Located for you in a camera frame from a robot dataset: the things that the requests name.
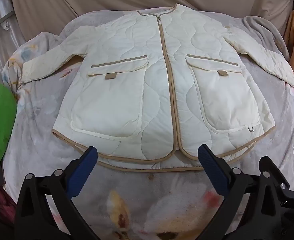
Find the zipper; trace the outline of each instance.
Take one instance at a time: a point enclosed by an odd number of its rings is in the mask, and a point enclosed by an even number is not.
[[[177,107],[176,107],[176,96],[175,96],[175,87],[174,87],[174,79],[173,79],[173,70],[170,65],[170,61],[167,54],[166,44],[165,44],[165,36],[163,27],[160,21],[160,16],[155,15],[157,18],[158,28],[159,28],[159,34],[160,34],[160,41],[161,41],[161,47],[163,50],[165,65],[167,68],[167,74],[168,74],[168,84],[169,84],[169,96],[170,96],[170,105],[173,109],[171,111],[171,118],[173,123],[173,133],[174,133],[174,147],[173,149],[177,149],[178,139],[177,139],[177,125],[178,125],[178,118],[177,118]]]

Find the jacket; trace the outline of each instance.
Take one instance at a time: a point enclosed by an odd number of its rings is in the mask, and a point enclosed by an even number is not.
[[[98,27],[81,26],[24,63],[20,81],[44,78],[74,55],[84,57],[53,133],[120,163],[111,166],[158,163],[176,150],[198,160],[203,143],[232,160],[275,126],[238,53],[294,87],[282,55],[179,4],[163,13],[134,12]]]

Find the jacket pocket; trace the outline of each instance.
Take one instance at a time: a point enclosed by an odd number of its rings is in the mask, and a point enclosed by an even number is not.
[[[113,140],[136,136],[147,65],[147,55],[93,65],[72,109],[71,128]]]
[[[216,133],[228,133],[260,123],[256,100],[237,63],[186,55],[203,120]]]

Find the brown pocket tab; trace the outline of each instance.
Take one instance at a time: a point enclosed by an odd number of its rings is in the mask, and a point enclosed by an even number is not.
[[[105,75],[105,79],[114,79],[114,78],[116,78],[116,76],[117,76],[116,72],[108,73],[108,74]]]
[[[228,76],[228,73],[225,70],[217,70],[217,72],[218,72],[218,74],[220,76],[223,76],[223,77],[227,77]]]

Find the gray blanket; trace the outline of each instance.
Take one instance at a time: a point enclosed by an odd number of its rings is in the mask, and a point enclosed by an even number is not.
[[[127,12],[98,11],[70,22],[60,36],[41,33],[22,45],[7,62],[3,81],[19,99],[16,122],[3,165],[5,190],[17,201],[24,177],[32,172],[46,176],[64,169],[80,154],[52,135],[51,129],[61,102],[80,66],[74,64],[48,78],[19,86],[23,62],[60,44],[81,25],[98,26]],[[250,34],[266,49],[288,52],[277,29],[259,17],[236,19],[204,12],[223,25],[235,26]],[[258,161],[268,155],[280,168],[294,190],[294,88],[266,73],[248,56],[242,61],[262,91],[276,122],[276,129],[258,141],[233,167],[259,174]],[[75,206],[101,239],[195,239],[216,212],[222,197],[215,193],[204,171],[136,173],[96,165]],[[243,198],[233,230],[244,211]],[[66,231],[52,199],[50,208],[58,226]]]

